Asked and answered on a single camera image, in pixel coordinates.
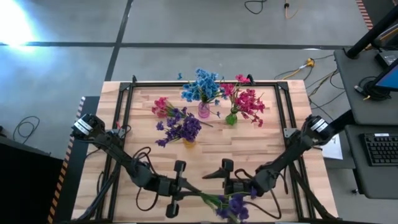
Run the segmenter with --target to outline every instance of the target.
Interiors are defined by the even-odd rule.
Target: concrete floor
[[[0,2],[0,30],[4,30],[0,42],[115,42],[127,0],[15,2]],[[268,0],[263,12],[255,16],[244,8],[242,0],[135,0],[123,42],[352,45],[367,32],[355,0],[297,0],[291,3],[290,11],[300,4],[302,8],[291,20],[284,19],[283,3]],[[259,5],[251,7],[256,10]],[[26,144],[63,158],[79,99],[99,95],[112,52],[112,47],[0,46],[0,125],[11,136],[23,117],[40,117],[39,128]],[[139,80],[174,80],[178,72],[193,77],[197,67],[228,78],[251,73],[256,79],[267,80],[296,69],[309,57],[332,53],[121,48],[111,80],[130,80],[133,74]],[[333,57],[317,61],[306,84],[335,68]],[[339,75],[333,81],[342,86]],[[322,104],[341,91],[327,83],[312,100]],[[349,104],[342,95],[323,109],[337,118]],[[320,110],[313,113],[327,118]],[[329,169],[328,173],[340,217],[396,223],[398,201],[352,196],[349,191],[356,188],[352,172]]]

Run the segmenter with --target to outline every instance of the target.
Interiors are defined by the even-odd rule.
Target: keyboard
[[[370,166],[398,166],[398,134],[360,134]]]

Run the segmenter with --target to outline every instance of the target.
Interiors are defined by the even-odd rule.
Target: wooden tabletop
[[[96,115],[105,122],[108,129],[111,128],[113,122],[119,84],[120,82],[105,82],[99,100]],[[238,114],[238,123],[235,126],[228,126],[224,118],[229,114],[231,103],[229,100],[221,100],[219,106],[211,106],[211,110],[221,113],[221,119],[213,114],[209,118],[201,119],[212,124],[214,128],[202,126],[202,130],[197,137],[197,144],[192,149],[185,148],[181,140],[168,144],[166,148],[159,147],[154,143],[157,139],[164,138],[165,134],[156,130],[155,126],[160,119],[152,114],[151,107],[154,105],[154,100],[157,100],[160,96],[165,96],[175,107],[182,108],[187,106],[188,111],[196,116],[198,102],[187,103],[182,100],[182,89],[179,87],[134,88],[128,121],[132,131],[126,137],[124,150],[133,155],[144,146],[151,147],[150,159],[155,170],[172,178],[175,177],[175,172],[173,171],[174,162],[176,160],[186,161],[187,168],[183,176],[187,177],[191,184],[206,193],[222,194],[221,179],[201,179],[202,176],[217,170],[221,165],[222,158],[232,159],[235,169],[244,168],[250,174],[254,174],[254,170],[259,165],[274,160],[285,150],[278,107],[275,100],[275,90],[271,87],[263,86],[250,88],[256,90],[257,96],[263,93],[261,100],[265,104],[266,110],[264,114],[259,114],[264,120],[263,127],[258,128],[255,124],[251,124],[250,120],[244,120],[240,114]],[[304,82],[289,81],[289,90],[297,126],[301,127],[304,119],[311,113]],[[283,103],[287,124],[290,125],[285,101]],[[121,118],[124,113],[124,105],[125,103],[123,103],[121,110]],[[88,152],[93,150],[95,148],[90,146]],[[79,217],[94,200],[98,176],[104,169],[105,159],[106,154],[103,151],[99,151],[92,154],[85,161],[73,218]],[[304,159],[312,191],[325,208],[337,217],[322,152],[311,149],[304,154]],[[278,179],[274,189],[282,210],[282,218],[279,221],[297,221],[289,172],[287,173],[286,179],[289,186],[289,194],[285,194],[281,178]],[[131,182],[126,171],[122,168],[114,222],[220,222],[220,219],[198,197],[187,197],[180,201],[180,213],[173,219],[165,217],[165,208],[170,203],[170,198],[168,197],[160,196],[159,201],[151,211],[142,212],[138,210],[135,203],[137,191],[138,188]],[[307,214],[307,206],[305,205],[302,191],[300,191],[300,196],[304,214]],[[149,207],[154,197],[155,193],[143,190],[139,196],[140,207]],[[104,216],[108,212],[109,198],[110,191],[105,200]],[[277,215],[277,209],[270,193],[255,199],[254,202]],[[248,209],[249,222],[276,221],[259,209],[249,205]]]

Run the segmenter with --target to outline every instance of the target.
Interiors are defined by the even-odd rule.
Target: flower bouquet
[[[221,96],[220,84],[216,82],[218,77],[217,73],[209,73],[205,70],[198,68],[196,70],[197,80],[183,85],[184,91],[181,97],[187,99],[187,102],[192,100],[200,101],[198,105],[198,114],[201,118],[209,117],[210,104],[214,103],[218,105],[220,103],[216,98]],[[220,112],[213,113],[220,117]]]
[[[256,91],[247,89],[241,91],[240,88],[245,84],[249,83],[250,79],[244,78],[242,74],[236,75],[237,84],[223,83],[221,84],[222,95],[224,99],[229,97],[231,100],[231,113],[225,117],[225,121],[229,125],[234,125],[238,118],[236,114],[241,112],[244,119],[251,119],[251,122],[258,122],[258,126],[261,127],[263,120],[258,117],[257,112],[264,112],[265,106],[259,98],[256,98]]]
[[[186,107],[181,111],[178,108],[174,108],[172,113],[173,115],[167,118],[167,127],[163,125],[163,121],[157,123],[157,130],[165,131],[167,137],[157,140],[156,143],[159,146],[165,147],[167,143],[182,138],[186,146],[192,147],[192,143],[195,142],[195,138],[201,130],[199,120],[197,120],[193,114],[187,114]]]
[[[222,219],[229,218],[234,223],[245,223],[249,218],[249,210],[243,197],[249,195],[247,192],[237,192],[229,195],[209,195],[203,192],[199,193],[201,199]],[[257,191],[252,188],[250,192],[251,199],[255,199]]]
[[[156,114],[158,118],[166,118],[166,117],[174,117],[179,111],[179,116],[181,118],[185,118],[187,116],[187,108],[184,107],[181,111],[178,108],[175,108],[169,101],[167,101],[167,97],[160,97],[158,100],[155,100],[155,106],[152,107],[152,113]],[[213,127],[210,124],[199,121],[202,124]]]

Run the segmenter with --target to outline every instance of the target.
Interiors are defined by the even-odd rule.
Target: computer monitor
[[[398,60],[383,71],[372,83],[372,87],[398,91]]]

